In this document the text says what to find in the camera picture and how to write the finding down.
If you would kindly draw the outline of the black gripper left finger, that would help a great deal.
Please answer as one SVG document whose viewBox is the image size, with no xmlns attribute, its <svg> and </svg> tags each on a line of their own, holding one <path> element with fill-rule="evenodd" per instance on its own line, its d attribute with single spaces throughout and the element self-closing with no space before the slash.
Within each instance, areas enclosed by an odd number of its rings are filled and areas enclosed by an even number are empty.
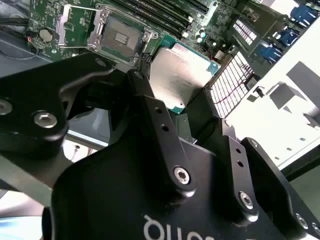
<svg viewBox="0 0 320 240">
<path fill-rule="evenodd" d="M 69 120 L 90 108 L 108 110 L 110 144 L 66 170 L 56 191 L 85 195 L 142 188 L 191 197 L 197 182 L 165 104 L 150 85 L 151 60 L 122 73 L 94 53 L 2 77 L 0 151 L 27 161 L 58 156 Z"/>
</svg>

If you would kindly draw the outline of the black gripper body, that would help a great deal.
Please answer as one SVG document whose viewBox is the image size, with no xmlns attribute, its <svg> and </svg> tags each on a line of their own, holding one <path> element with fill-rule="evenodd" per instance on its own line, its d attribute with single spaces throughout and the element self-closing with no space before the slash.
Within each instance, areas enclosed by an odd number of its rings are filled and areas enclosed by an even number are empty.
<svg viewBox="0 0 320 240">
<path fill-rule="evenodd" d="M 172 204 L 155 154 L 132 138 L 72 164 L 59 177 L 51 198 L 54 240 L 281 240 L 266 214 L 245 226 L 229 219 L 224 187 L 216 179 L 218 158 L 183 142 L 197 188 Z"/>
</svg>

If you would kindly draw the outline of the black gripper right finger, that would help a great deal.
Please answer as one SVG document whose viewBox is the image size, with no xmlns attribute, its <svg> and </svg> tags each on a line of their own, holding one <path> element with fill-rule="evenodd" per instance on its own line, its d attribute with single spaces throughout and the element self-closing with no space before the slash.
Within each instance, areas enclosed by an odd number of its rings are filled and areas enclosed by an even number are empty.
<svg viewBox="0 0 320 240">
<path fill-rule="evenodd" d="M 258 142 L 237 139 L 208 90 L 194 91 L 186 113 L 196 144 L 217 157 L 213 180 L 219 213 L 273 240 L 319 239 L 320 223 L 312 211 Z"/>
</svg>

